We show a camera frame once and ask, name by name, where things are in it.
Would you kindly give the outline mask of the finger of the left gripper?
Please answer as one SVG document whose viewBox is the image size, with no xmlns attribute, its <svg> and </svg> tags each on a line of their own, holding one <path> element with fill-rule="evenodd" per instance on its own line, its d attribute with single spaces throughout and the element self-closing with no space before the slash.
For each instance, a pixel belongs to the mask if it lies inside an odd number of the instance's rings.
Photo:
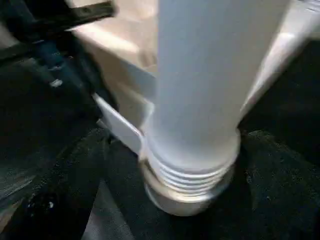
<svg viewBox="0 0 320 240">
<path fill-rule="evenodd" d="M 45 67 L 45 82 L 53 89 L 76 95 L 91 113 L 102 113 L 94 95 L 115 110 L 119 109 L 115 97 L 104 84 L 98 64 L 78 40 L 46 41 Z"/>
</svg>

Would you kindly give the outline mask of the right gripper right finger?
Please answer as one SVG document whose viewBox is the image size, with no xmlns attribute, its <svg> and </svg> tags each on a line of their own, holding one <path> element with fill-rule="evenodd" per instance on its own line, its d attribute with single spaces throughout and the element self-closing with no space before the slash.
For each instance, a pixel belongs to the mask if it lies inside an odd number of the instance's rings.
<svg viewBox="0 0 320 240">
<path fill-rule="evenodd" d="M 248 240 L 318 240 L 320 169 L 267 131 L 244 131 L 235 180 Z"/>
</svg>

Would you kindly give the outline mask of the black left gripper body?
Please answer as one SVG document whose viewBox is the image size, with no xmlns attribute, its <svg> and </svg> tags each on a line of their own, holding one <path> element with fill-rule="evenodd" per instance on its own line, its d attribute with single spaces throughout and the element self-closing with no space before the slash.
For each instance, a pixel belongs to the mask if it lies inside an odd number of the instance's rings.
<svg viewBox="0 0 320 240">
<path fill-rule="evenodd" d="M 2 0 L 0 21 L 19 43 L 0 51 L 0 63 L 32 56 L 33 45 L 74 27 L 116 15 L 111 0 L 70 6 L 65 0 Z"/>
</svg>

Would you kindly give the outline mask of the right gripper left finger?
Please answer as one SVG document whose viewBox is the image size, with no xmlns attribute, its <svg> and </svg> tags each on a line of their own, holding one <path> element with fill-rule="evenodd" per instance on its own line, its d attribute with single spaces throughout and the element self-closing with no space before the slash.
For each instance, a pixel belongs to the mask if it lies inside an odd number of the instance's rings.
<svg viewBox="0 0 320 240">
<path fill-rule="evenodd" d="M 102 177 L 109 133 L 94 128 L 65 148 L 31 183 L 2 240 L 80 240 Z"/>
</svg>

